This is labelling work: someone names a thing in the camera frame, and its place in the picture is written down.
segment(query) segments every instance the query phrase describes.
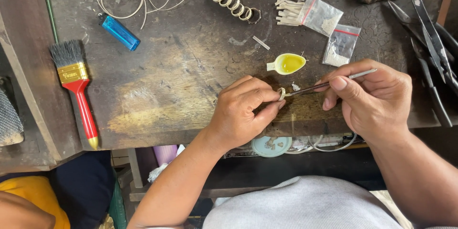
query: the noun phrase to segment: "black bristles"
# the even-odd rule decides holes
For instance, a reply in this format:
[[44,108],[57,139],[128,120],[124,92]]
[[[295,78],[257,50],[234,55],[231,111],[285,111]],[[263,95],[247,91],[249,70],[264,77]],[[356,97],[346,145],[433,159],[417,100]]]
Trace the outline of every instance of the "black bristles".
[[57,68],[83,62],[83,43],[72,39],[49,47]]

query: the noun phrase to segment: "yellow liquid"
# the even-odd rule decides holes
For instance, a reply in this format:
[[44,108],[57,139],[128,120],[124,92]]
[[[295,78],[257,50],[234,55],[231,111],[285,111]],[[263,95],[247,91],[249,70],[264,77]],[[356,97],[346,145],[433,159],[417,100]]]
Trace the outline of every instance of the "yellow liquid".
[[278,62],[279,69],[284,73],[293,73],[305,63],[306,61],[303,58],[293,55],[286,55]]

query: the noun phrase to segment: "white plastic lid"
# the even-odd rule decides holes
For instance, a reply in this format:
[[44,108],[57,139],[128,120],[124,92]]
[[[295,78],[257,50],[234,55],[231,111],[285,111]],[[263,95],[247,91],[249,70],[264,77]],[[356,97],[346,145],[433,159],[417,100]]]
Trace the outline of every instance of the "white plastic lid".
[[251,140],[251,148],[262,157],[272,158],[285,153],[292,143],[291,137],[271,138],[264,136],[260,139]]

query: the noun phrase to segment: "dark blue cloth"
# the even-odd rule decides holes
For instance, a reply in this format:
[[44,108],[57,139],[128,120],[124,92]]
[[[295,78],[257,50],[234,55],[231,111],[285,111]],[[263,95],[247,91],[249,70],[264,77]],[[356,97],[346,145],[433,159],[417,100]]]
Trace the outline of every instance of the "dark blue cloth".
[[115,187],[110,151],[87,152],[46,173],[9,173],[0,182],[30,175],[49,178],[71,229],[94,229],[105,218]]

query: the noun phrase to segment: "lighter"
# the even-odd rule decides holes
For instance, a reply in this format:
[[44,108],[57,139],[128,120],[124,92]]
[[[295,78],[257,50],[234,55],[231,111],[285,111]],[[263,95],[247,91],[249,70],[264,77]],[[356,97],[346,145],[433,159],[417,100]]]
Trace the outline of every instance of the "lighter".
[[122,23],[106,13],[99,14],[99,25],[123,43],[129,50],[134,51],[140,40],[134,36]]

